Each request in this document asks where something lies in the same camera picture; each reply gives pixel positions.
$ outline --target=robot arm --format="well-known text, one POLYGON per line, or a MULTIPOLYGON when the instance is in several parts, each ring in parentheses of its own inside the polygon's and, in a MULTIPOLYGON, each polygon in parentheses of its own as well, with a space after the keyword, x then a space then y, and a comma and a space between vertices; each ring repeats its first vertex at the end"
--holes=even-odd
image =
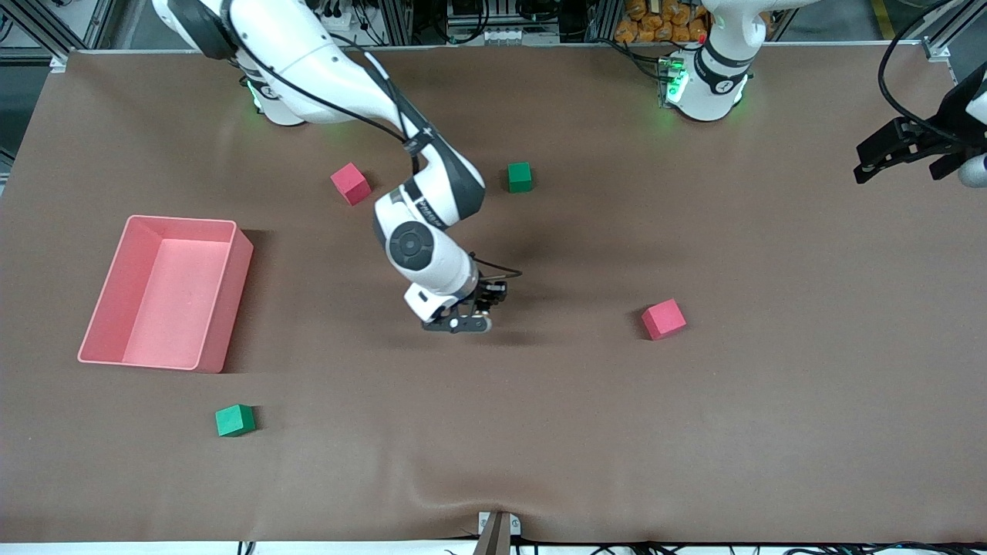
POLYGON ((258 108, 275 123, 385 119, 401 129, 406 150, 427 165, 374 204, 377 239, 412 282, 405 299, 426 330, 490 328, 488 311, 503 300, 506 286, 484 278, 472 256, 445 233, 480 209, 483 178, 372 55, 365 53, 369 70, 354 63, 297 0, 153 3, 162 21, 203 54, 235 60, 258 108))
POLYGON ((857 145, 860 165, 854 168, 857 183, 866 183, 877 172, 927 156, 940 156, 929 166, 932 179, 940 180, 958 170, 967 187, 987 187, 987 63, 963 79, 943 97, 927 124, 959 140, 930 131, 911 118, 892 119, 857 145))
POLYGON ((706 42, 679 50, 683 72, 667 104, 691 119, 714 121, 740 102, 747 69, 767 35, 761 12, 800 8, 817 0, 704 0, 713 14, 706 42))

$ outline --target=brown tablecloth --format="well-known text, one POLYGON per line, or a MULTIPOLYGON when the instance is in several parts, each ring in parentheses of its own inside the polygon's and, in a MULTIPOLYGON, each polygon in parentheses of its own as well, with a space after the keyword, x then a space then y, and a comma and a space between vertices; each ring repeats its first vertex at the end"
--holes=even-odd
MULTIPOLYGON (((709 124, 605 48, 381 53, 487 178, 452 235, 525 272, 482 337, 418 327, 329 181, 390 191, 391 137, 277 128, 200 56, 73 55, 0 199, 0 540, 440 537, 491 508, 541 540, 987 539, 987 194, 854 184, 881 53, 765 48, 709 124), (134 213, 249 230, 226 372, 75 360, 134 213), (688 329, 646 341, 669 297, 688 329), (219 438, 234 403, 261 429, 219 438)), ((889 83, 920 114, 949 88, 918 47, 889 83)))

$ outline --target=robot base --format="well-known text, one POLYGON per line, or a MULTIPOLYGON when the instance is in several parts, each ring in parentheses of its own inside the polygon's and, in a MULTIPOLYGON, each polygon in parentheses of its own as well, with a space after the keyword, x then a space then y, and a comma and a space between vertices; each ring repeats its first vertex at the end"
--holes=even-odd
POLYGON ((747 84, 744 76, 739 85, 726 94, 715 94, 708 84, 699 78, 696 70, 696 52, 679 50, 672 54, 673 59, 683 61, 682 77, 677 89, 665 89, 665 104, 672 106, 687 118, 698 121, 716 121, 729 114, 742 96, 743 87, 747 84))

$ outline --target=cable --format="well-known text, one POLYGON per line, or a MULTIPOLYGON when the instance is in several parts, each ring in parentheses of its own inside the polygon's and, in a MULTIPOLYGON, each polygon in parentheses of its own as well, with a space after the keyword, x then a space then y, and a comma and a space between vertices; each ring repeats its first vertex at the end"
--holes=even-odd
MULTIPOLYGON (((267 71, 267 73, 269 73, 271 77, 273 77, 274 79, 277 79, 278 81, 280 81, 281 83, 283 83, 284 86, 286 86, 289 89, 291 89, 292 91, 294 91, 294 92, 296 92, 296 93, 304 96, 305 98, 311 100, 312 102, 315 102, 317 104, 321 104, 322 106, 325 106, 327 108, 330 108, 330 109, 335 110, 337 112, 340 112, 342 114, 346 114, 347 116, 350 116, 353 119, 358 119, 360 121, 363 121, 364 123, 367 123, 368 125, 372 125, 374 127, 377 127, 378 129, 384 131, 385 133, 387 133, 387 134, 393 136, 394 138, 398 139, 399 141, 401 141, 402 144, 405 143, 405 141, 407 140, 407 138, 406 137, 402 137, 400 134, 398 134, 393 129, 390 129, 390 128, 386 127, 385 125, 383 125, 381 123, 378 123, 377 121, 374 121, 373 119, 366 118, 364 116, 361 116, 360 114, 357 114, 356 112, 353 112, 351 110, 347 110, 346 108, 343 108, 342 106, 340 106, 340 105, 338 105, 336 103, 330 102, 330 101, 328 101, 326 99, 323 99, 323 98, 320 98, 320 97, 318 97, 316 95, 313 95, 312 93, 306 91, 305 89, 302 89, 298 85, 295 85, 294 83, 292 83, 291 81, 289 81, 288 79, 286 79, 285 77, 283 77, 280 73, 274 71, 274 68, 272 66, 270 66, 269 64, 264 63, 260 58, 257 57, 256 54, 254 54, 254 52, 252 50, 250 50, 247 47, 246 44, 244 44, 243 42, 241 42, 239 40, 240 34, 237 33, 237 28, 236 28, 236 26, 233 25, 233 18, 230 17, 229 10, 225 10, 224 12, 225 12, 224 13, 224 18, 226 20, 224 23, 226 24, 226 27, 229 28, 231 37, 235 37, 236 38, 236 42, 239 43, 238 46, 244 51, 245 54, 247 54, 247 57, 249 57, 250 59, 254 60, 254 63, 256 63, 258 66, 262 67, 265 71, 267 71)), ((334 38, 340 38, 339 36, 332 35, 332 34, 330 34, 330 36, 331 37, 334 37, 334 38)), ((356 46, 355 42, 352 42, 351 40, 347 40, 346 42, 350 43, 351 45, 356 46)))
POLYGON ((884 96, 884 99, 887 100, 887 103, 890 104, 892 108, 894 108, 899 114, 914 121, 917 125, 919 125, 923 129, 931 133, 934 133, 951 143, 976 148, 980 145, 972 144, 956 136, 954 133, 950 133, 945 129, 936 127, 935 125, 929 123, 927 120, 919 118, 918 116, 906 110, 905 107, 901 106, 901 104, 893 96, 891 96, 891 92, 887 89, 887 83, 884 82, 884 71, 887 69, 887 61, 891 59, 891 53, 894 52, 894 48, 898 46, 898 43, 901 41, 901 39, 909 31, 911 31, 913 27, 918 25, 919 22, 923 20, 923 18, 925 18, 927 15, 931 14, 932 12, 936 11, 937 9, 945 6, 947 3, 951 1, 952 0, 939 0, 938 2, 932 4, 921 14, 919 14, 915 19, 913 19, 911 23, 906 25, 904 28, 901 29, 901 31, 895 34, 894 39, 891 40, 891 44, 889 44, 887 46, 887 50, 884 51, 884 56, 882 56, 880 59, 880 65, 877 67, 877 87, 880 89, 881 95, 884 96))
POLYGON ((642 65, 642 62, 658 63, 658 58, 656 58, 656 57, 650 57, 650 56, 644 56, 644 55, 641 55, 641 54, 635 54, 635 53, 631 52, 631 49, 628 48, 626 45, 620 46, 616 42, 613 42, 612 40, 609 40, 609 39, 604 39, 604 38, 591 39, 590 42, 603 42, 604 44, 609 44, 612 48, 616 49, 618 52, 620 52, 620 53, 624 54, 625 56, 627 56, 628 58, 630 58, 631 61, 634 62, 634 65, 637 66, 638 69, 644 75, 647 75, 648 77, 650 77, 651 79, 657 81, 658 83, 663 83, 665 81, 668 81, 668 79, 666 77, 662 77, 662 76, 660 76, 660 75, 658 75, 656 73, 652 73, 651 71, 649 71, 646 67, 644 67, 642 65))
MULTIPOLYGON (((402 142, 402 144, 408 142, 409 140, 408 128, 405 126, 405 118, 407 116, 405 116, 405 113, 401 110, 401 104, 398 103, 398 89, 397 87, 395 87, 394 81, 391 81, 391 78, 389 76, 382 74, 380 70, 377 69, 377 63, 379 63, 377 62, 377 58, 374 57, 374 55, 371 54, 369 51, 367 51, 366 48, 360 46, 359 44, 357 44, 356 42, 350 39, 347 39, 346 37, 336 35, 335 33, 329 33, 329 36, 333 39, 342 40, 346 44, 349 44, 353 48, 356 48, 357 50, 362 52, 364 56, 366 56, 368 59, 372 61, 372 63, 370 64, 370 69, 377 74, 377 77, 379 77, 381 80, 387 83, 387 89, 384 91, 384 94, 387 95, 387 98, 391 99, 391 103, 394 104, 394 109, 398 112, 398 122, 401 124, 401 135, 405 137, 405 140, 402 142)), ((412 157, 412 174, 416 174, 420 169, 418 156, 416 154, 413 154, 411 155, 411 157, 412 157)))
POLYGON ((0 42, 3 42, 10 36, 10 32, 14 29, 14 20, 8 18, 4 14, 0 14, 0 42))
POLYGON ((450 37, 444 31, 442 31, 441 28, 439 28, 438 18, 435 16, 437 12, 435 7, 445 1, 446 0, 432 0, 432 4, 431 4, 432 28, 435 29, 435 33, 439 36, 440 39, 450 44, 460 44, 463 42, 469 42, 470 40, 476 39, 477 37, 483 34, 484 30, 487 28, 487 23, 489 23, 491 20, 491 7, 487 3, 487 0, 477 0, 478 2, 480 2, 480 10, 477 12, 477 28, 473 30, 473 33, 469 35, 468 38, 462 40, 450 37))
POLYGON ((356 16, 356 21, 359 22, 360 28, 367 32, 367 36, 374 41, 374 44, 386 46, 387 43, 377 35, 377 31, 373 28, 370 16, 367 14, 367 6, 363 2, 364 0, 353 0, 353 15, 356 16))
MULTIPOLYGON (((490 263, 490 262, 487 262, 487 261, 484 261, 484 260, 480 260, 480 259, 477 258, 477 253, 470 253, 470 258, 473 259, 473 261, 476 262, 477 264, 482 264, 484 266, 489 266, 489 267, 494 268, 496 270, 500 270, 501 272, 507 272, 507 274, 504 275, 504 276, 490 276, 490 277, 484 276, 484 279, 511 279, 511 278, 520 278, 521 276, 524 275, 524 273, 521 270, 515 270, 514 268, 508 268, 508 267, 505 267, 505 266, 500 266, 500 265, 497 265, 497 264, 494 264, 494 263, 490 263)), ((600 551, 604 551, 604 550, 610 551, 606 547, 601 547, 597 551, 594 551, 591 555, 596 555, 600 551)))

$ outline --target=plastic bin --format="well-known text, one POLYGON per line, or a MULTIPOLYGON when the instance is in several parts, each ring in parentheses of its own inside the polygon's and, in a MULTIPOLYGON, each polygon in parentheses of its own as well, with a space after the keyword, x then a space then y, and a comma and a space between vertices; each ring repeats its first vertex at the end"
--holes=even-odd
POLYGON ((79 361, 222 370, 253 252, 232 221, 130 216, 79 361))

